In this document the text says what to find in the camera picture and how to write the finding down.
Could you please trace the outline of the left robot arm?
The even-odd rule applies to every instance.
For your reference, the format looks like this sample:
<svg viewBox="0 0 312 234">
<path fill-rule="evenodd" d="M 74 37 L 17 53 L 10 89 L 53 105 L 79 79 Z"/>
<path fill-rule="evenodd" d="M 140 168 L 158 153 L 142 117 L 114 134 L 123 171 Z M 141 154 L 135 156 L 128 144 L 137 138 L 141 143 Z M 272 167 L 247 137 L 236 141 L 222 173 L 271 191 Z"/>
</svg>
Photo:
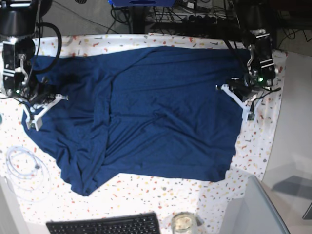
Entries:
<svg viewBox="0 0 312 234">
<path fill-rule="evenodd" d="M 267 0 L 230 0 L 228 4 L 237 19 L 242 43 L 250 53 L 250 58 L 244 62 L 238 50 L 224 39 L 244 73 L 242 78 L 232 78 L 227 84 L 229 90 L 245 102 L 259 91 L 270 91 L 277 74 L 271 36 L 273 14 Z"/>
</svg>

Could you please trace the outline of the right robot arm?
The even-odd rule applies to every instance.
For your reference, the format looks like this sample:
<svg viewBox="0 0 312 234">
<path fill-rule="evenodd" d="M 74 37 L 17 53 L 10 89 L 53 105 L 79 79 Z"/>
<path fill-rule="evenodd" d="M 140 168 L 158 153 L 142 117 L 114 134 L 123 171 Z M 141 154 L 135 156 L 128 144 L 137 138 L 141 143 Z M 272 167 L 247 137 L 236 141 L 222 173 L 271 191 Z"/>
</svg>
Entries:
<svg viewBox="0 0 312 234">
<path fill-rule="evenodd" d="M 38 81 L 37 75 L 51 70 L 59 59 L 62 38 L 59 29 L 42 17 L 51 8 L 50 0 L 2 0 L 0 2 L 0 34 L 3 41 L 3 73 L 0 79 L 1 92 L 7 98 L 19 98 L 30 105 L 48 105 L 55 101 L 55 87 L 46 79 Z M 39 45 L 34 36 L 41 36 L 43 27 L 52 29 L 58 38 L 57 54 L 51 64 L 35 70 L 34 63 Z"/>
</svg>

